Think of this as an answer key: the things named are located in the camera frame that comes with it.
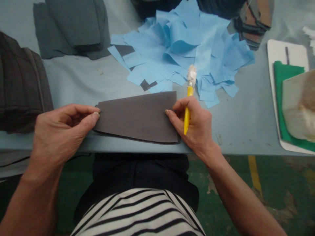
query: beige container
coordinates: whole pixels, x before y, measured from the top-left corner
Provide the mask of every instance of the beige container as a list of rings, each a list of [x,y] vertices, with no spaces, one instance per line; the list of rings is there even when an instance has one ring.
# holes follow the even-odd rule
[[[282,111],[289,133],[315,143],[315,69],[283,81]]]

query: tabletop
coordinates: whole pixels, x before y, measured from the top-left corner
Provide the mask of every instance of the tabletop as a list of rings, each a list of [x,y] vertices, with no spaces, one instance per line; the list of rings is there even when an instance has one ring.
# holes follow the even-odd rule
[[[33,3],[43,1],[0,1],[0,31],[16,39],[21,47],[39,53],[33,19]],[[141,22],[130,0],[104,0],[108,12],[110,34],[123,34],[137,29]],[[303,26],[315,29],[313,0],[277,0],[272,29],[255,52],[256,63],[241,68],[235,77],[240,88],[234,98],[224,90],[217,91],[220,104],[209,110],[213,115],[213,139],[224,154],[234,155],[296,155],[284,150],[278,140],[269,79],[267,47],[269,39],[306,46],[310,69],[315,68],[309,40]],[[43,60],[50,84],[54,107],[70,103],[96,105],[100,101],[147,94],[141,87],[126,80],[128,71],[112,56],[91,61],[86,57],[64,56]],[[186,96],[187,89],[173,85],[177,97]],[[33,133],[0,132],[0,149],[30,150]],[[89,133],[81,152],[191,153],[183,142],[161,145]]]

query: black and white striped shirt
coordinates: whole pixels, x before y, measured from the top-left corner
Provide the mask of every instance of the black and white striped shirt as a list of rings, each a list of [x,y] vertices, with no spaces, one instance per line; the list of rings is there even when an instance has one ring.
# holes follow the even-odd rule
[[[196,214],[167,190],[134,188],[94,204],[72,236],[205,235]]]

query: green cloth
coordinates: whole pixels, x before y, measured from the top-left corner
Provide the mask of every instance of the green cloth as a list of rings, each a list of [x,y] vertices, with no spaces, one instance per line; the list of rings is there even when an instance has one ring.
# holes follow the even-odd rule
[[[304,67],[283,65],[281,61],[275,61],[273,69],[275,73],[275,87],[277,94],[277,107],[281,139],[288,141],[291,144],[298,146],[300,148],[315,151],[315,143],[309,142],[304,139],[294,138],[288,132],[282,112],[282,82],[286,79],[304,73],[305,72]]]

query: person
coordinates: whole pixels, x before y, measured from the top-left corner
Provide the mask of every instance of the person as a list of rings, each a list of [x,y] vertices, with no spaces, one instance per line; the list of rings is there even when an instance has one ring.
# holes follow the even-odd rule
[[[187,135],[185,107],[191,112]],[[166,110],[166,115],[206,165],[238,232],[286,235],[212,140],[211,113],[193,96],[179,99],[173,110]],[[99,112],[72,104],[38,116],[30,163],[2,219],[0,235],[54,235],[62,168],[95,126]],[[188,182],[182,155],[159,159],[147,154],[137,160],[132,154],[109,156],[95,157],[94,182],[80,199],[75,213],[79,222],[72,235],[205,235],[195,215],[198,191]]]

